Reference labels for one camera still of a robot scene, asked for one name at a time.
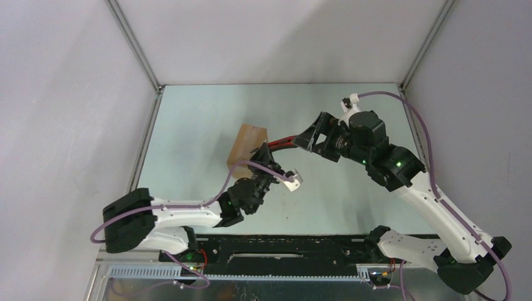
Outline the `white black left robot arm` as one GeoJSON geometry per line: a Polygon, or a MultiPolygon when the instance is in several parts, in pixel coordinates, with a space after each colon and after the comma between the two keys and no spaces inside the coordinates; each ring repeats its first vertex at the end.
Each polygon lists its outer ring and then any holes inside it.
{"type": "Polygon", "coordinates": [[[274,161],[267,144],[262,144],[251,159],[234,164],[229,173],[238,167],[246,167],[251,176],[230,185],[228,175],[220,192],[208,201],[172,201],[151,196],[147,188],[137,188],[104,207],[104,223],[90,239],[103,243],[108,253],[147,248],[191,261],[198,253],[195,227],[231,227],[245,215],[257,212],[272,184],[282,183],[292,191],[301,184],[296,172],[285,172],[274,161]]]}

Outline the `brown cardboard express box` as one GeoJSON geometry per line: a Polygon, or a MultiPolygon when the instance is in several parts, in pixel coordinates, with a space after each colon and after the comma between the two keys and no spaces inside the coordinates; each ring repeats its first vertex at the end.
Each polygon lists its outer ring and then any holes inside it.
{"type": "Polygon", "coordinates": [[[226,160],[227,167],[230,169],[238,161],[249,160],[265,142],[268,142],[266,128],[242,123],[226,160]]]}

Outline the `red black utility knife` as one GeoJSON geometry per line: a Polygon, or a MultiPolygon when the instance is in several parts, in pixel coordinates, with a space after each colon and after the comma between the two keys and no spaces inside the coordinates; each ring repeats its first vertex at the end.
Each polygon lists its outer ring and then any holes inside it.
{"type": "Polygon", "coordinates": [[[296,138],[295,135],[284,137],[275,141],[268,143],[268,148],[273,151],[279,151],[283,149],[293,149],[297,146],[293,143],[293,140],[296,138]]]}

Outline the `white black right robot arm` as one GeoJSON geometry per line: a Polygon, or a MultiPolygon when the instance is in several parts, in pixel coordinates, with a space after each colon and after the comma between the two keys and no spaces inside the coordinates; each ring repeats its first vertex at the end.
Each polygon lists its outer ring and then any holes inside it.
{"type": "Polygon", "coordinates": [[[435,240],[421,239],[378,226],[365,238],[364,252],[373,262],[409,261],[468,295],[511,249],[505,237],[482,231],[432,187],[424,164],[407,148],[390,143],[384,121],[372,111],[349,114],[346,120],[323,112],[293,142],[333,162],[345,157],[364,165],[374,182],[411,205],[437,234],[435,240]]]}

